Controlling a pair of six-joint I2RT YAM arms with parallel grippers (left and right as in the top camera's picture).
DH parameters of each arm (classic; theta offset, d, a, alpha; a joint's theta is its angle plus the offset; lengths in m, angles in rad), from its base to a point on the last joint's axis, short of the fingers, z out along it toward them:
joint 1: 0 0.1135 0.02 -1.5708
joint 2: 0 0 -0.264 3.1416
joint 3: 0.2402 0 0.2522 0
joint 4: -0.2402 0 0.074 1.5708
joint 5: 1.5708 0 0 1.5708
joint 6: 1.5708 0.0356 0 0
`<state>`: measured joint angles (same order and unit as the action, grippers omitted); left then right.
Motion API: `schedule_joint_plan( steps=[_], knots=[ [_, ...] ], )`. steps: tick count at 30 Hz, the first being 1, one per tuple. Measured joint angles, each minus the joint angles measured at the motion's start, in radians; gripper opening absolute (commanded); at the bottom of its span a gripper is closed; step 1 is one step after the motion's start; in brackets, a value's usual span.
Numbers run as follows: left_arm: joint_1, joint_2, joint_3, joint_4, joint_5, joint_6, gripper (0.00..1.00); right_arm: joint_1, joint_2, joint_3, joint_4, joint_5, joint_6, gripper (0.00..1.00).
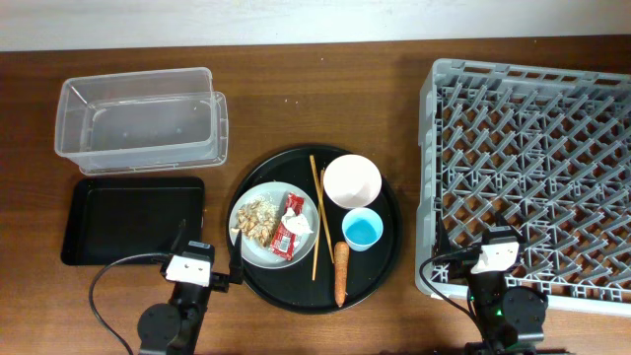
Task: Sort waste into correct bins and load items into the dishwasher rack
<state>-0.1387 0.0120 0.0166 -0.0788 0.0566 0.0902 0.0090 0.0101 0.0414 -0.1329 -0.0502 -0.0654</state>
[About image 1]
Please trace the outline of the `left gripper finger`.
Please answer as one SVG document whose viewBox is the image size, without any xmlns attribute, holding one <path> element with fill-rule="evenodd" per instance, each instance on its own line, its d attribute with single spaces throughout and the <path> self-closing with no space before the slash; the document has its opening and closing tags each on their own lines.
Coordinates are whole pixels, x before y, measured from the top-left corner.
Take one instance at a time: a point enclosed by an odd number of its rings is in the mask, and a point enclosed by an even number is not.
<svg viewBox="0 0 631 355">
<path fill-rule="evenodd" d="M 241 230 L 238 230 L 236 234 L 236 238 L 233 244 L 233 249 L 231 251 L 229 268 L 230 268 L 229 282 L 232 284 L 241 285 L 244 280 L 244 277 L 243 277 L 244 265 L 243 265 L 243 257 L 242 257 L 242 231 Z"/>
<path fill-rule="evenodd" d="M 177 249 L 180 243 L 180 240 L 185 232 L 186 229 L 186 219 L 182 219 L 180 220 L 179 224 L 178 224 L 178 229 L 177 229 L 177 233 L 175 236 L 175 239 L 172 243 L 171 249 L 170 249 L 170 253 L 175 254 L 177 253 Z"/>
</svg>

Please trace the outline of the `white tissue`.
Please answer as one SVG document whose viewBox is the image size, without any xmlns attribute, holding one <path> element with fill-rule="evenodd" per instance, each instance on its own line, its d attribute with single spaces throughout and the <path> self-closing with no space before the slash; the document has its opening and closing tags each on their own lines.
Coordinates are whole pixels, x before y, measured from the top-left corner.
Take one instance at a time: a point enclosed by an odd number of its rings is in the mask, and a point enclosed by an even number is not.
<svg viewBox="0 0 631 355">
<path fill-rule="evenodd" d="M 308 235 L 313 232 L 310 223 L 303 214 L 297 214 L 293 208 L 288 208 L 281 217 L 282 225 L 296 236 Z"/>
</svg>

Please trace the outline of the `pink bowl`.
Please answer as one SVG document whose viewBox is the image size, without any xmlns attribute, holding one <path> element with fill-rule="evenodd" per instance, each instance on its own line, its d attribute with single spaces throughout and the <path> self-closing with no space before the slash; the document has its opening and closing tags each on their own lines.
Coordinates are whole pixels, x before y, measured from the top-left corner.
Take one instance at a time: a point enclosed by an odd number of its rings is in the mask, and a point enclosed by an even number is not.
<svg viewBox="0 0 631 355">
<path fill-rule="evenodd" d="M 323 187 L 339 207 L 366 207 L 381 193 L 383 179 L 379 168 L 368 158 L 347 154 L 335 158 L 324 171 Z"/>
</svg>

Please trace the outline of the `red snack wrapper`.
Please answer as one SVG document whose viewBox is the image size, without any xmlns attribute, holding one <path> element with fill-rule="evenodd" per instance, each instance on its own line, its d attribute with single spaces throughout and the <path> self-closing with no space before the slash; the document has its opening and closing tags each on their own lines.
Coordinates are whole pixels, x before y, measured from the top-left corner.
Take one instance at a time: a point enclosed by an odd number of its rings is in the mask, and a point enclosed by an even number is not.
<svg viewBox="0 0 631 355">
<path fill-rule="evenodd" d="M 293 208 L 297 214 L 302 213 L 305 199 L 294 193 L 289 193 L 285 202 L 285 212 L 288 208 Z M 280 222 L 270 246 L 271 251 L 284 258 L 291 260 L 294 254 L 294 241 L 297 236 L 291 234 Z"/>
</svg>

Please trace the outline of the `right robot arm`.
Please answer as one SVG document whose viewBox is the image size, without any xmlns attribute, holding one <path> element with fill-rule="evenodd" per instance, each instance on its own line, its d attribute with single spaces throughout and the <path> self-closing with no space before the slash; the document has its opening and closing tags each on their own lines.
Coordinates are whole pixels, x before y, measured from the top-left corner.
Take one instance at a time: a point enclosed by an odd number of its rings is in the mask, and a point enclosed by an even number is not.
<svg viewBox="0 0 631 355">
<path fill-rule="evenodd" d="M 467 286 L 467 313 L 482 340 L 464 345 L 466 354 L 534 354 L 544 338 L 548 298 L 527 286 L 509 286 L 506 277 L 520 261 L 526 239 L 502 216 L 482 239 L 452 248 L 444 223 L 438 225 L 438 261 Z"/>
</svg>

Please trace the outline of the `blue plastic cup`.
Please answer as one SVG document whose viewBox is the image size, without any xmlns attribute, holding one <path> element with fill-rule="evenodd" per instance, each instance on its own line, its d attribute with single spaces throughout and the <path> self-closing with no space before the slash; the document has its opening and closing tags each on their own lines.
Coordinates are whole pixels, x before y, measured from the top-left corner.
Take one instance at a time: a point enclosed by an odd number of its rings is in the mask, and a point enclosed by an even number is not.
<svg viewBox="0 0 631 355">
<path fill-rule="evenodd" d="M 381 216 L 366 207 L 350 210 L 342 220 L 342 234 L 354 251 L 365 251 L 380 240 L 384 232 Z"/>
</svg>

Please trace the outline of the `orange carrot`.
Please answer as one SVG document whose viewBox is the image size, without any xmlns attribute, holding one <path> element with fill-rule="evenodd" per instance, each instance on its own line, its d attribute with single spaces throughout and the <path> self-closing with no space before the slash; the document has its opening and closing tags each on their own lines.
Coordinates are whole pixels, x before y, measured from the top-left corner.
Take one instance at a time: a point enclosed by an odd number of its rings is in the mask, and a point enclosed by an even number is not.
<svg viewBox="0 0 631 355">
<path fill-rule="evenodd" d="M 346 285 L 348 276 L 350 248 L 345 242 L 338 242 L 334 248 L 334 299 L 341 308 L 346 299 Z"/>
</svg>

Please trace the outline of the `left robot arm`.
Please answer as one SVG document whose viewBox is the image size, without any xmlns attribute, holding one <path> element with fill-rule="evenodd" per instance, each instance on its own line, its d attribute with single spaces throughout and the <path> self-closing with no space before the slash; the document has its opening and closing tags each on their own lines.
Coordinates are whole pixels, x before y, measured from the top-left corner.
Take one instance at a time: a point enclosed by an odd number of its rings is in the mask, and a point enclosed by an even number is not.
<svg viewBox="0 0 631 355">
<path fill-rule="evenodd" d="M 197 241 L 183 244 L 176 238 L 161 268 L 174 284 L 165 303 L 149 307 L 137 323 L 141 354 L 192 354 L 213 292 L 226 293 L 244 281 L 242 234 L 237 233 L 229 272 L 213 270 L 215 249 Z"/>
</svg>

